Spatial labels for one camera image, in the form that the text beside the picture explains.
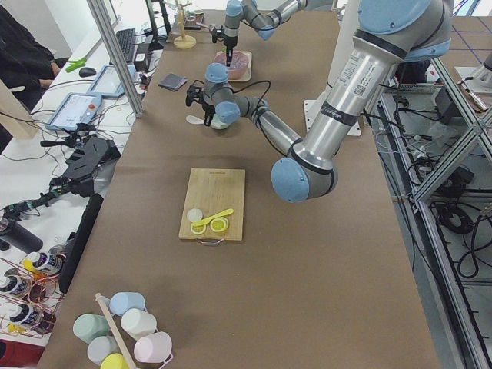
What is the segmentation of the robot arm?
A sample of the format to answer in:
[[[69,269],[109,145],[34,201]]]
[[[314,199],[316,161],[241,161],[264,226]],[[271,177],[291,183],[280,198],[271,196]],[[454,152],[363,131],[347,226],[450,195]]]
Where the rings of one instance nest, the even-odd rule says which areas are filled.
[[[295,12],[304,10],[308,1],[285,1],[276,9],[262,15],[256,1],[228,1],[224,19],[224,45],[226,47],[226,66],[229,67],[233,60],[234,48],[238,45],[239,28],[242,22],[246,22],[264,40],[268,40],[274,30],[286,22]]]
[[[200,102],[206,122],[249,118],[283,154],[271,170],[276,194],[291,203],[322,197],[337,184],[333,162],[342,141],[384,78],[403,62],[440,57],[450,47],[451,1],[362,1],[353,50],[305,137],[284,123],[262,98],[241,96],[219,63],[205,72]]]

